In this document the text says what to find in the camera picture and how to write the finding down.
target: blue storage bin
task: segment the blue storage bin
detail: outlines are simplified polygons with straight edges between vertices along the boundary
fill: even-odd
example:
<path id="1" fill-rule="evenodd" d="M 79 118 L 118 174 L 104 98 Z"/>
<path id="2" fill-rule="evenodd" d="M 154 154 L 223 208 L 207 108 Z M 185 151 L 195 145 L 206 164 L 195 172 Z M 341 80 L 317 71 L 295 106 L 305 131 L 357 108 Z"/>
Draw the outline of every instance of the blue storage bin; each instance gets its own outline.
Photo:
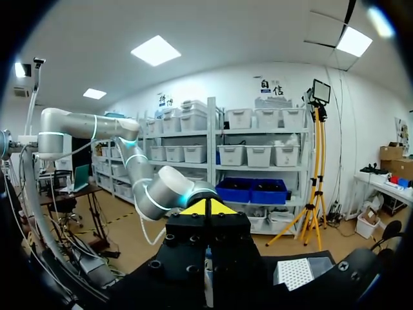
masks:
<path id="1" fill-rule="evenodd" d="M 399 178 L 399 185 L 403 186 L 406 189 L 408 187 L 408 180 Z"/>
<path id="2" fill-rule="evenodd" d="M 265 190 L 265 187 L 278 187 L 279 191 Z M 283 180 L 255 179 L 252 184 L 251 202 L 284 205 L 287 200 L 287 188 Z"/>
<path id="3" fill-rule="evenodd" d="M 251 198 L 252 181 L 244 178 L 225 178 L 219 182 L 216 190 L 222 200 L 247 203 Z"/>

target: office chair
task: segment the office chair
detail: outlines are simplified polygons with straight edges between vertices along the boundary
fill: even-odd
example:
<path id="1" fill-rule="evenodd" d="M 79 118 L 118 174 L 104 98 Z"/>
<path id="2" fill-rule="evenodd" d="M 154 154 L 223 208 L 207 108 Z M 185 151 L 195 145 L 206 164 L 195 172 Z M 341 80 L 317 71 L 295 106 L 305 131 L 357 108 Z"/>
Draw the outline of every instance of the office chair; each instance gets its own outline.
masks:
<path id="1" fill-rule="evenodd" d="M 53 177 L 53 190 L 55 198 L 58 197 L 61 193 L 59 189 L 66 187 L 66 185 L 60 182 L 62 176 L 72 176 L 72 171 L 70 170 L 55 170 Z M 49 186 L 47 196 L 52 197 L 52 189 Z M 75 222 L 80 228 L 83 228 L 83 224 L 80 222 L 83 218 L 80 214 L 75 213 L 73 210 L 76 208 L 76 198 L 68 198 L 64 200 L 56 201 L 56 209 L 58 213 L 63 213 L 64 215 L 59 218 L 59 224 L 62 223 L 65 229 L 68 229 L 68 224 L 70 221 Z M 49 212 L 56 212 L 54 204 L 48 205 Z"/>

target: metal shelving unit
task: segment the metal shelving unit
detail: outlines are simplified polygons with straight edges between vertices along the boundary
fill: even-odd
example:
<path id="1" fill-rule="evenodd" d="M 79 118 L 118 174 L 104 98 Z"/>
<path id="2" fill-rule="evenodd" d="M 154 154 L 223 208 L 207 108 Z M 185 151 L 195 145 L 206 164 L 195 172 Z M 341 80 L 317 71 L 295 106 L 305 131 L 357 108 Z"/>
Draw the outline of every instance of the metal shelving unit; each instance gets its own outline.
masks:
<path id="1" fill-rule="evenodd" d="M 208 99 L 208 108 L 209 108 L 209 113 L 212 117 L 210 117 L 211 121 L 211 128 L 214 128 L 211 134 L 211 142 L 210 142 L 210 151 L 208 153 L 213 154 L 212 156 L 212 167 L 211 167 L 211 180 L 213 185 L 217 185 L 219 182 L 217 175 L 226 173 L 226 172 L 245 172 L 248 173 L 247 178 L 252 177 L 253 172 L 260 173 L 262 176 L 263 173 L 269 173 L 271 177 L 274 177 L 274 174 L 277 173 L 296 173 L 297 174 L 297 188 L 292 189 L 293 192 L 293 200 L 289 200 L 286 202 L 284 205 L 277 205 L 277 204 L 262 204 L 262 203 L 238 203 L 238 202 L 232 202 L 232 201 L 225 201 L 226 204 L 228 205 L 244 205 L 244 206 L 251 206 L 251 207 L 267 207 L 267 208 L 288 208 L 292 209 L 292 212 L 294 213 L 294 216 L 296 216 L 304 207 L 306 204 L 307 200 L 307 195 L 308 195 L 308 189 L 309 189 L 309 167 L 311 163 L 311 157 L 312 157 L 312 128 L 308 127 L 306 128 L 305 125 L 301 128 L 276 128 L 276 129 L 259 129 L 259 128 L 250 128 L 250 129 L 220 129 L 223 128 L 223 120 L 224 120 L 224 115 L 225 115 L 225 110 L 224 109 L 217 109 L 216 108 L 216 101 L 215 98 L 209 98 Z M 310 117 L 308 115 L 308 111 L 306 111 L 306 116 L 307 119 Z M 275 136 L 276 134 L 299 134 L 299 141 L 300 141 L 300 158 L 299 158 L 299 165 L 296 165 L 294 167 L 277 167 L 277 166 L 269 166 L 269 167 L 249 167 L 248 165 L 242 165 L 242 166 L 224 166 L 224 165 L 216 165 L 216 152 L 217 152 L 217 138 L 219 137 L 226 137 L 226 136 L 240 136 L 240 137 L 248 137 L 248 136 L 259 136 L 259 135 L 271 135 Z M 307 160 L 305 160 L 304 155 L 304 148 L 305 144 L 307 144 Z M 299 221 L 295 227 L 291 228 L 289 232 L 286 234 L 293 234 L 295 237 L 297 237 L 298 232 L 300 231 L 300 228 L 302 226 L 302 220 Z M 254 231 L 251 230 L 251 233 L 254 234 L 272 234 L 275 235 L 277 233 L 280 233 L 280 231 L 273 231 L 271 230 L 270 224 L 267 222 L 267 220 L 264 221 L 264 224 L 262 226 L 262 229 L 259 231 Z"/>
<path id="2" fill-rule="evenodd" d="M 206 163 L 185 163 L 185 162 L 169 162 L 169 161 L 153 161 L 150 160 L 150 164 L 154 167 L 160 167 L 169 165 L 172 167 L 182 168 L 182 169 L 194 169 L 196 171 L 206 171 L 206 178 L 207 180 L 216 185 L 218 183 L 217 175 L 224 173 L 238 173 L 247 175 L 247 178 L 253 178 L 256 174 L 268 174 L 271 178 L 277 178 L 277 174 L 297 174 L 297 188 L 290 189 L 292 190 L 292 199 L 287 201 L 284 205 L 277 205 L 277 204 L 260 204 L 260 203 L 237 203 L 232 201 L 225 201 L 228 205 L 245 205 L 251 207 L 267 207 L 267 208 L 287 208 L 290 209 L 295 215 L 297 215 L 304 205 L 307 202 L 307 196 L 309 192 L 309 168 L 310 163 L 312 162 L 312 152 L 314 149 L 313 141 L 314 141 L 314 131 L 312 126 L 303 126 L 303 128 L 276 128 L 276 129 L 258 129 L 258 128 L 251 128 L 251 129 L 221 129 L 223 128 L 224 122 L 224 115 L 225 110 L 222 108 L 216 107 L 216 99 L 215 98 L 208 98 L 207 101 L 208 105 L 208 119 L 207 119 L 207 129 L 206 130 L 198 130 L 192 132 L 175 132 L 173 134 L 159 134 L 159 135 L 147 135 L 145 134 L 145 124 L 141 124 L 143 131 L 142 134 L 139 136 L 139 142 L 143 142 L 142 149 L 144 153 L 150 158 L 150 150 L 148 149 L 148 144 L 158 144 L 158 145 L 165 145 L 168 141 L 180 141 L 180 140 L 168 140 L 168 139 L 193 139 L 199 137 L 205 137 L 206 139 Z M 307 110 L 307 123 L 312 124 L 311 116 L 309 111 Z M 266 136 L 271 135 L 272 137 L 276 137 L 277 134 L 298 134 L 299 141 L 300 141 L 300 159 L 299 165 L 294 167 L 277 167 L 277 166 L 269 166 L 269 167 L 249 167 L 247 165 L 242 166 L 223 166 L 223 165 L 216 165 L 216 152 L 217 152 L 217 140 L 221 137 L 231 137 L 231 136 L 239 136 L 239 137 L 248 137 L 248 136 Z M 307 154 L 307 160 L 304 160 L 303 154 Z M 113 163 L 121 163 L 120 158 L 105 158 L 110 165 L 110 169 L 112 171 L 112 162 Z M 129 203 L 134 203 L 132 198 L 124 197 L 116 192 L 114 192 L 113 182 L 114 180 L 122 181 L 124 183 L 130 183 L 128 177 L 115 177 L 112 175 L 108 175 L 102 173 L 100 171 L 96 171 L 94 169 L 94 174 L 103 174 L 110 177 L 110 184 L 112 188 L 104 188 L 105 190 L 112 193 L 113 196 L 119 197 L 124 201 Z M 300 228 L 302 226 L 301 220 L 299 223 L 296 224 L 295 227 L 292 228 L 290 232 L 287 234 L 294 234 L 297 236 Z M 270 224 L 265 221 L 263 227 L 259 231 L 252 231 L 254 234 L 277 234 L 280 231 L 272 231 L 270 229 Z"/>

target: tripod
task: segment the tripod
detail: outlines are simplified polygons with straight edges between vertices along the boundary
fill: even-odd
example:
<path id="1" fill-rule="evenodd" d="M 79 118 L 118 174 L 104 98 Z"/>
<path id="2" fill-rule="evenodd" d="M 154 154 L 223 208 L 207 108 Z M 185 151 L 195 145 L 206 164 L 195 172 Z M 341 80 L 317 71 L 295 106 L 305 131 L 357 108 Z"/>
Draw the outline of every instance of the tripod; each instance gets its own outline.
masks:
<path id="1" fill-rule="evenodd" d="M 271 239 L 265 246 L 270 246 L 274 243 L 277 239 L 279 239 L 283 234 L 285 234 L 295 223 L 300 221 L 301 217 L 305 215 L 305 221 L 303 230 L 301 231 L 300 240 L 304 238 L 308 222 L 310 221 L 310 217 L 312 216 L 311 221 L 311 229 L 316 226 L 316 235 L 317 235 L 317 243 L 318 249 L 321 251 L 321 238 L 319 233 L 318 227 L 318 220 L 317 220 L 317 212 L 319 202 L 321 201 L 321 205 L 323 207 L 323 219 L 324 219 L 324 226 L 327 228 L 326 222 L 326 214 L 325 214 L 325 202 L 323 196 L 323 177 L 324 177 L 324 170 L 325 170 L 325 128 L 324 122 L 327 118 L 327 113 L 325 108 L 322 104 L 317 102 L 310 103 L 314 107 L 314 111 L 312 113 L 313 121 L 314 121 L 314 128 L 316 129 L 316 162 L 314 165 L 314 176 L 311 178 L 312 181 L 312 188 L 311 188 L 311 195 L 308 204 L 305 205 L 304 209 L 294 218 L 294 220 L 289 223 L 277 236 Z M 319 170 L 319 159 L 320 159 L 320 144 L 321 144 L 321 174 L 318 175 Z M 319 180 L 319 189 L 317 189 L 317 179 Z M 317 196 L 316 204 L 314 205 L 314 198 Z M 305 245 L 307 245 L 311 234 L 305 240 Z"/>

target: small bottle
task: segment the small bottle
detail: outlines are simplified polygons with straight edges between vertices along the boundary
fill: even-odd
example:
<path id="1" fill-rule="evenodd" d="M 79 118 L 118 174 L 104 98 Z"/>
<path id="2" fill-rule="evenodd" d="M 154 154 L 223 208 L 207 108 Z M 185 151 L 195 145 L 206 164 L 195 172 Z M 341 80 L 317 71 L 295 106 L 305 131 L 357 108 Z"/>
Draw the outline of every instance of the small bottle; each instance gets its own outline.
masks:
<path id="1" fill-rule="evenodd" d="M 70 179 L 70 176 L 66 177 L 66 186 L 67 186 L 67 191 L 72 192 L 72 180 Z"/>

